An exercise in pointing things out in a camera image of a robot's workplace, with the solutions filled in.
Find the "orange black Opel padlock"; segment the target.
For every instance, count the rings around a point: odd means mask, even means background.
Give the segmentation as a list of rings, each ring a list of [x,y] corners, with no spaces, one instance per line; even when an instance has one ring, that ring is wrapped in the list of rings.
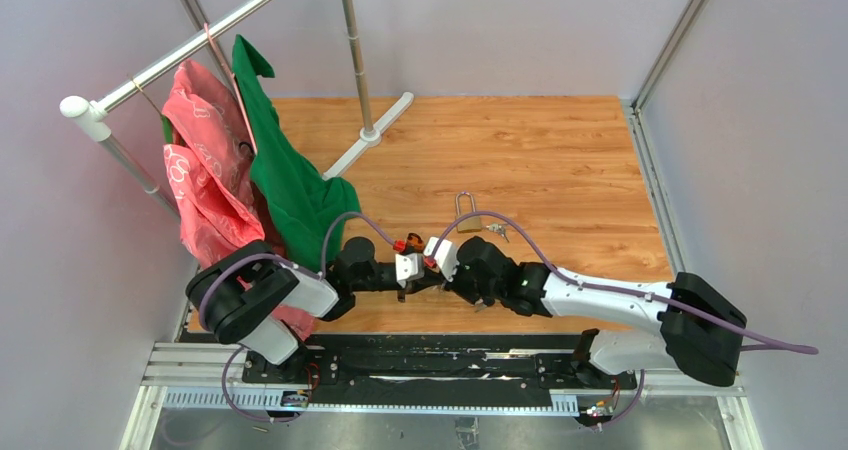
[[[426,248],[426,242],[417,233],[410,232],[406,238],[406,246],[415,253],[422,253]]]

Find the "large brass padlock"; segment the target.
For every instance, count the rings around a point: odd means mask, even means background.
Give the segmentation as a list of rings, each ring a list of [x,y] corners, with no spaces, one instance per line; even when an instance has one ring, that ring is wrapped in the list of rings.
[[[476,201],[470,192],[459,192],[455,196],[455,210],[456,217],[460,219],[455,226],[457,233],[477,233],[483,230],[481,216],[474,214],[477,211]]]

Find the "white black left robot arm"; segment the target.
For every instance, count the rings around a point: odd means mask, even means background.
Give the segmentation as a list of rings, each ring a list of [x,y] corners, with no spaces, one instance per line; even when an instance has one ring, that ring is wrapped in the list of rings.
[[[286,306],[333,321],[353,308],[358,292],[394,291],[403,300],[444,284],[444,276],[429,268],[422,254],[405,242],[400,245],[394,261],[382,263],[371,240],[354,237],[326,272],[315,274],[256,240],[197,274],[185,294],[217,342],[257,353],[279,381],[293,383],[306,370],[303,340],[274,311]]]

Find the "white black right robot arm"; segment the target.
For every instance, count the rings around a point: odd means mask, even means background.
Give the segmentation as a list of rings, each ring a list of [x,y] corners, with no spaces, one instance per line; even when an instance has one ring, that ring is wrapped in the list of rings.
[[[680,272],[670,283],[590,277],[543,262],[517,263],[491,242],[429,239],[425,261],[445,286],[471,304],[496,303],[521,316],[588,317],[623,331],[582,332],[571,373],[596,387],[630,370],[673,370],[715,387],[735,383],[745,315],[702,277]]]

